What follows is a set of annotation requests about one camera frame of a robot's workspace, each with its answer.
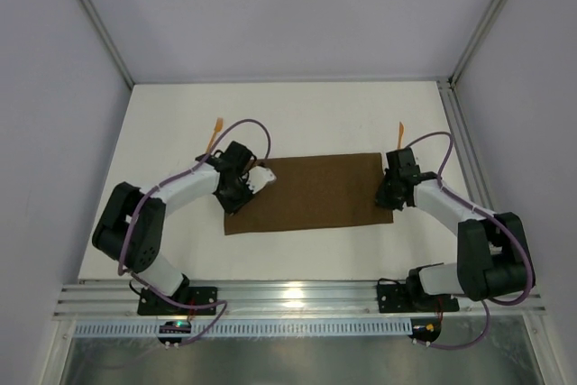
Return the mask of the brown cloth napkin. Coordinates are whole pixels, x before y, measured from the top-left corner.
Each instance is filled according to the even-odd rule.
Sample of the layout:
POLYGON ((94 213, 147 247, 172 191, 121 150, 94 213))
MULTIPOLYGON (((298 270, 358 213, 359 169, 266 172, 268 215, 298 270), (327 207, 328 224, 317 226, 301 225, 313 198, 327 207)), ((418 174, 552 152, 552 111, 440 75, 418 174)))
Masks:
POLYGON ((270 159, 276 180, 235 215, 224 218, 226 235, 391 224, 376 205, 384 178, 379 153, 270 159))

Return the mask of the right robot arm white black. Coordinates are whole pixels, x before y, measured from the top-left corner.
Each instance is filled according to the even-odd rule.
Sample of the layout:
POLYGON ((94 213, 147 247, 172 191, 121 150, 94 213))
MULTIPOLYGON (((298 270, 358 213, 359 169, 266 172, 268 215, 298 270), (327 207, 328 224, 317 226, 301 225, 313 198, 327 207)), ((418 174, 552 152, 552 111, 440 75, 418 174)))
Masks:
POLYGON ((376 204, 397 211, 414 207, 456 236, 455 262, 408 272, 413 298, 461 296, 513 306, 529 296, 536 276, 518 215, 498 214, 460 196, 440 175, 422 171, 410 148, 390 151, 386 160, 376 204))

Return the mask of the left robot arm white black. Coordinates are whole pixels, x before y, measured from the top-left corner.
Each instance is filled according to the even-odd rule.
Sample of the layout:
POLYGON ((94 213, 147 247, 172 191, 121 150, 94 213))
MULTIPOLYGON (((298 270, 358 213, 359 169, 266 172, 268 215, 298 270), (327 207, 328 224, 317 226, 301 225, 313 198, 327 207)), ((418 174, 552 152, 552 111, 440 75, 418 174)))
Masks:
POLYGON ((160 253, 167 217, 206 196, 216 197, 226 214, 237 212, 255 195, 249 177, 256 160, 247 147, 231 142, 154 187, 116 185, 96 223, 93 246, 116 261, 122 274, 130 273, 155 296, 182 307, 189 280, 160 253))

